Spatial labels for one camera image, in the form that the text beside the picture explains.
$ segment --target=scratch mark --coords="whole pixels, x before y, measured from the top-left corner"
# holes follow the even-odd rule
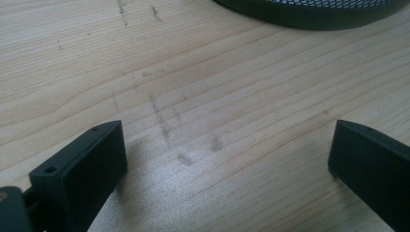
[[[169,133],[171,131],[172,131],[172,128],[167,123],[163,123],[161,125],[161,132],[166,141],[169,140]]]
[[[115,94],[112,94],[112,98],[114,99],[115,109],[117,110],[117,112],[120,111],[120,107],[118,106],[117,97],[115,97]]]
[[[127,3],[124,0],[117,0],[117,5],[118,5],[118,8],[120,9],[120,14],[121,14],[121,17],[123,18],[124,24],[126,25],[126,27],[128,27],[128,22],[124,16],[126,12],[124,9],[127,6]]]
[[[172,107],[172,112],[174,113],[175,117],[177,117],[178,122],[181,123],[181,115],[178,110],[175,107]]]
[[[157,9],[153,5],[151,5],[151,10],[153,10],[153,17],[158,21],[162,22],[162,19],[160,18]]]
[[[215,136],[211,141],[211,151],[215,153],[215,152],[222,150],[222,148],[223,148],[222,141],[220,141],[220,139],[217,136]]]
[[[153,75],[153,74],[150,73],[150,72],[143,72],[142,73],[142,76],[144,76],[144,77],[151,76],[151,75]]]
[[[192,159],[185,156],[184,154],[180,154],[177,159],[180,163],[182,163],[185,166],[191,166],[193,164]]]

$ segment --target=table surface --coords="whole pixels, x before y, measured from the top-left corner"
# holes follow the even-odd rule
[[[0,186],[122,120],[90,231],[389,231],[327,169],[337,119],[410,143],[410,8],[313,32],[214,1],[0,3]]]

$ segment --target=light wood surface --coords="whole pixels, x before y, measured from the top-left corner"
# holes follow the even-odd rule
[[[311,32],[214,1],[0,2],[0,186],[122,120],[90,231],[390,231],[327,170],[337,119],[410,144],[410,8]]]

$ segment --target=dark stain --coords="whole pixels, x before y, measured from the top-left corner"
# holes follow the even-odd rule
[[[162,19],[160,18],[157,9],[155,9],[155,7],[154,7],[153,5],[151,5],[151,10],[153,10],[153,17],[154,17],[158,22],[162,22]]]
[[[60,47],[60,50],[63,50],[63,47],[61,47],[60,45],[60,41],[57,41],[57,43],[58,43],[58,47]]]
[[[163,137],[166,139],[166,140],[169,140],[169,133],[172,131],[172,128],[167,124],[167,123],[163,123],[162,125],[161,125],[161,132],[162,132],[162,135],[163,135]]]
[[[154,95],[150,95],[150,102],[154,108],[154,112],[157,116],[158,123],[161,125],[162,136],[166,141],[166,145],[168,146],[168,148],[170,148],[171,146],[169,143],[169,134],[172,131],[172,128],[163,120],[162,115],[160,114],[160,110],[157,106],[157,100],[154,97]]]
[[[189,157],[185,156],[184,154],[180,154],[178,156],[178,161],[180,163],[182,163],[185,166],[191,166],[193,164],[192,159],[190,159]]]
[[[217,136],[215,136],[211,141],[211,151],[215,153],[215,152],[222,150],[222,148],[223,148],[222,141],[220,141],[220,139]]]
[[[180,89],[180,92],[181,92],[182,98],[184,98],[184,101],[186,101],[188,99],[187,95],[182,89]]]
[[[120,9],[120,14],[121,14],[121,17],[123,18],[124,24],[127,27],[128,22],[126,20],[126,17],[124,16],[124,14],[126,12],[125,7],[127,6],[127,3],[124,0],[117,0],[117,5],[118,5],[118,8]]]

